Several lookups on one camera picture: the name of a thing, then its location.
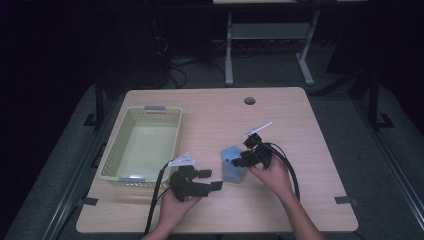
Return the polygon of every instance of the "plastic basket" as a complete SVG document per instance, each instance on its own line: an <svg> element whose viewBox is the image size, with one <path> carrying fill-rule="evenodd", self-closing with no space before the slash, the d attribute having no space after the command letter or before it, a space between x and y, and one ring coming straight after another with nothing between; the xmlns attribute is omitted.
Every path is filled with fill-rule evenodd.
<svg viewBox="0 0 424 240"><path fill-rule="evenodd" d="M129 107L99 177L113 185L154 186L159 171L178 154L181 116L177 107ZM172 170L165 170L163 187Z"/></svg>

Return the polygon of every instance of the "wire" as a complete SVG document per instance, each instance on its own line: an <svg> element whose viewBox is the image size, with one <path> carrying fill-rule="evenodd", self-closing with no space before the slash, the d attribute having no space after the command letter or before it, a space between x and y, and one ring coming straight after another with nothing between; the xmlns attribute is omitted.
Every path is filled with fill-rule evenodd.
<svg viewBox="0 0 424 240"><path fill-rule="evenodd" d="M167 189L165 189L160 195L159 197L156 199L156 201L159 201L159 199L162 197L162 195L169 190L169 187Z"/></svg>
<svg viewBox="0 0 424 240"><path fill-rule="evenodd" d="M184 76L184 80L183 80L183 83L181 85L178 84L177 79L174 77L174 75L172 75L171 70L177 71ZM177 88L177 89L184 87L184 85L187 83L187 74L180 69L170 68L169 72L168 72L168 76L171 79L171 82L175 85L175 88Z"/></svg>
<svg viewBox="0 0 424 240"><path fill-rule="evenodd" d="M149 233L150 225L152 224L153 212L155 211L156 204L159 200L158 193L159 193L160 183L162 181L163 174L165 173L165 169L166 167L168 167L168 163L169 162L167 162L165 166L163 166L163 168L159 171L158 179L156 180L155 190L153 191L152 202L150 204L149 217L147 218L146 229L144 230L144 236L146 236Z"/></svg>

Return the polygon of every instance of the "basket handle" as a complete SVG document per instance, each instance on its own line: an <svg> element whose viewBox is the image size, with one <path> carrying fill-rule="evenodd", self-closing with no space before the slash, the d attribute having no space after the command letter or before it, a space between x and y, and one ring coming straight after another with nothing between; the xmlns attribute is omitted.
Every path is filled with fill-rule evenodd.
<svg viewBox="0 0 424 240"><path fill-rule="evenodd" d="M165 106L145 106L144 109L146 110L146 113L166 113L166 107Z"/></svg>

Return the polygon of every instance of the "floor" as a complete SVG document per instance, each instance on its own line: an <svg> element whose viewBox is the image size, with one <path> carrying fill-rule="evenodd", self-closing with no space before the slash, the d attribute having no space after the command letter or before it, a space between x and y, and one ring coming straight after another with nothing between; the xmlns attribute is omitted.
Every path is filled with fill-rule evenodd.
<svg viewBox="0 0 424 240"><path fill-rule="evenodd" d="M217 41L217 49L222 42ZM315 85L307 86L295 61L294 53L302 42L255 43L239 45L235 54L232 87L301 87L307 93L317 91L341 78L326 72L334 51L333 44L314 42L308 53ZM224 57L211 62L175 58L178 70L171 71L175 81L163 88L223 88ZM402 112L396 97L380 86L379 112L386 113L394 128L375 132L366 120L367 95L351 100L352 83L320 97L309 97L317 121L339 171L347 195L357 203L353 210L359 228L353 233L324 233L326 239L424 239L398 182L383 143L388 146L404 170L416 194L424 199L424 137ZM9 230L6 239L139 239L141 233L83 234L75 229L81 211L78 199L88 191L96 172L99 149L107 142L124 95L105 97L105 121L95 130L83 126L95 113L94 86L80 99L68 125L51 153L32 191ZM284 239L293 239L283 233ZM214 235L171 235L169 239L216 239ZM277 239L276 234L224 235L223 239Z"/></svg>

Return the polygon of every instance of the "table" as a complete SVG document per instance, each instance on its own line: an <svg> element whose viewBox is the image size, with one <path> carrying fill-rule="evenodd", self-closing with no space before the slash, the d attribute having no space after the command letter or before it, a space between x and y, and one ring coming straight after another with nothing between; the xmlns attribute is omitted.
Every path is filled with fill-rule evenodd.
<svg viewBox="0 0 424 240"><path fill-rule="evenodd" d="M244 100L252 97L254 105ZM196 169L211 169L207 181L222 180L220 151L230 146L245 149L241 135L268 121L259 132L264 142L279 145L296 171L301 203L320 231L351 232L358 223L350 204L337 204L346 196L310 103L301 88L223 88L130 91L118 114L110 139L117 133L129 106L181 107L182 133L179 155L190 152ZM111 147L109 140L105 152ZM152 190L117 187L98 177L84 205L77 230L143 232ZM155 226L160 206L153 217ZM196 205L174 233L290 232L289 220L278 199L250 172L241 184L225 183Z"/></svg>

